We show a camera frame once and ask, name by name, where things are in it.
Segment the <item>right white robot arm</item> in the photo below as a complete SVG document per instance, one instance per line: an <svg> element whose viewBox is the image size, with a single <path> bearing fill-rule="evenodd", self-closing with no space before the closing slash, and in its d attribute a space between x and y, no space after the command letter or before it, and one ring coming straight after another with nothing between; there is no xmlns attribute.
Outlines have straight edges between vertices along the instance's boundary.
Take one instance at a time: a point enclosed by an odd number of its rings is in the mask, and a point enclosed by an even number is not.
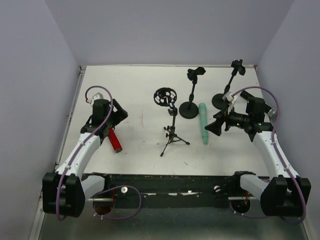
<svg viewBox="0 0 320 240"><path fill-rule="evenodd" d="M231 127L244 130L266 166L269 182L252 173L243 173L239 178L240 188L260 201L261 210L266 216L304 218L311 183L291 169L277 141L273 125L264 121L264 99L249 97L244 114L228 106L213 117L215 121L205 126L205 130L217 136L222 134L222 125L225 125L226 131Z"/></svg>

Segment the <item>black round-base clip stand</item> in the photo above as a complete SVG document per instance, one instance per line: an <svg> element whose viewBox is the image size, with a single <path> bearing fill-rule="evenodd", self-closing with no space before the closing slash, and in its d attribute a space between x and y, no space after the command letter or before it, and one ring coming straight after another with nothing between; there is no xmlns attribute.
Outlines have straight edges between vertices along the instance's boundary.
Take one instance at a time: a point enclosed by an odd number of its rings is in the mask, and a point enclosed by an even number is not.
<svg viewBox="0 0 320 240"><path fill-rule="evenodd" d="M187 78L192 82L192 89L188 101L183 102L178 109L179 114L185 119L194 119L199 113L198 106L193 102L194 92L196 84L198 83L198 76L202 76L205 73L205 68L201 66L197 67L196 69L189 68L187 70Z"/></svg>

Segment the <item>teal toy microphone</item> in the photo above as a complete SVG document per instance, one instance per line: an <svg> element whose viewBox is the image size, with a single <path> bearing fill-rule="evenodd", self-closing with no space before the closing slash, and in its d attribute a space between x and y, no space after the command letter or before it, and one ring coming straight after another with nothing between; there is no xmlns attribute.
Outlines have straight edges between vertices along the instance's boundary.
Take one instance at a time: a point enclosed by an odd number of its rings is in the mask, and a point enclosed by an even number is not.
<svg viewBox="0 0 320 240"><path fill-rule="evenodd" d="M207 106L205 103L201 102L198 105L198 112L200 117L200 127L201 127L201 136L204 145L207 145L209 142L208 131L205 129L207 125Z"/></svg>

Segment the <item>red microphone silver head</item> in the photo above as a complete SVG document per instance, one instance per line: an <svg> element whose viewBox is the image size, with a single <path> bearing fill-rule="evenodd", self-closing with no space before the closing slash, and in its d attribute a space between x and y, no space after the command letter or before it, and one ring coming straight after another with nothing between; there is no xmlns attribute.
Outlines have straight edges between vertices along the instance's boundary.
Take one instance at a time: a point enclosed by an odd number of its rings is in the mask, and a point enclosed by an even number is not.
<svg viewBox="0 0 320 240"><path fill-rule="evenodd" d="M113 128L110 128L108 130L108 139L115 153L120 153L123 150L122 145L118 140L118 137L115 134L115 131Z"/></svg>

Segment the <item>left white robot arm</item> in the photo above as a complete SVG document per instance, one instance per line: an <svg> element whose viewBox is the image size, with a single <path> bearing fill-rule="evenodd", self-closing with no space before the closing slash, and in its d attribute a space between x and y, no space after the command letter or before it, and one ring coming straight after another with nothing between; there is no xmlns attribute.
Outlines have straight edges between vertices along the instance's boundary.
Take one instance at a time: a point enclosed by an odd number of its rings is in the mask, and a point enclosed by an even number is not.
<svg viewBox="0 0 320 240"><path fill-rule="evenodd" d="M79 217L86 201L102 191L105 181L91 175L82 179L92 156L115 128L128 117L116 99L96 99L91 102L92 114L80 129L79 139L69 157L54 172L42 179L42 208L58 219Z"/></svg>

